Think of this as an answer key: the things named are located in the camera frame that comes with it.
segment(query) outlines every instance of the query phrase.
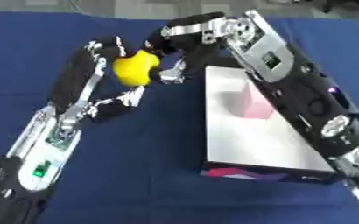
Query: pink block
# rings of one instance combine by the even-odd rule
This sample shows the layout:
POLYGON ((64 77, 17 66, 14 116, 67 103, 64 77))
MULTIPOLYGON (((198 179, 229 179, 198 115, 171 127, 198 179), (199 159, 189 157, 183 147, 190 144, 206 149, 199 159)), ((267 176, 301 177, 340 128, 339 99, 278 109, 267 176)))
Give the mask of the pink block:
POLYGON ((243 117, 268 119, 274 110, 257 87, 248 80, 243 88, 243 117))

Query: robotic hand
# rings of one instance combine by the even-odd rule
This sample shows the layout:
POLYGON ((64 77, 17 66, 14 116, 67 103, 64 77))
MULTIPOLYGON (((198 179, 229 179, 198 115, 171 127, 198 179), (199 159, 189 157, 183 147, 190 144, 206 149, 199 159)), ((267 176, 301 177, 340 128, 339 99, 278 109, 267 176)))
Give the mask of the robotic hand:
MULTIPOLYGON (((255 11, 241 17, 220 12, 174 19, 156 30, 142 50, 155 62, 145 64, 144 81, 181 83, 209 56, 226 48, 275 109, 343 177, 359 199, 359 110, 299 49, 285 42, 255 11), (183 51, 172 69, 158 60, 183 51)), ((115 63, 119 76, 133 58, 115 63)))
POLYGON ((0 223, 35 223, 81 138, 85 117, 101 122, 136 107, 144 88, 107 99, 91 95, 108 61, 133 56, 120 37, 90 41, 71 57, 39 110, 0 159, 0 223))
POLYGON ((222 46, 220 39, 212 38, 213 27, 203 31, 198 26, 220 23, 224 19, 222 12, 212 12, 171 20, 165 27, 153 31, 134 57, 117 60, 113 69, 127 86, 148 85, 151 80, 182 83, 206 65, 222 46), (169 37, 170 29, 176 33, 169 37), (183 55, 174 68, 162 70, 158 67, 161 59, 176 52, 183 55))

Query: yellow object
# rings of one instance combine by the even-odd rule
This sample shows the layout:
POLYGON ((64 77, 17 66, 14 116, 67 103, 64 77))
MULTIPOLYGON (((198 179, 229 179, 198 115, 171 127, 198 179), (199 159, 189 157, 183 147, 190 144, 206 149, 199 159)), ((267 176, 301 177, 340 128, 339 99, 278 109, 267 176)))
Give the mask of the yellow object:
POLYGON ((156 55, 140 50, 131 58, 116 59, 113 70, 125 86, 145 86, 150 83, 150 69, 157 67, 159 63, 156 55))

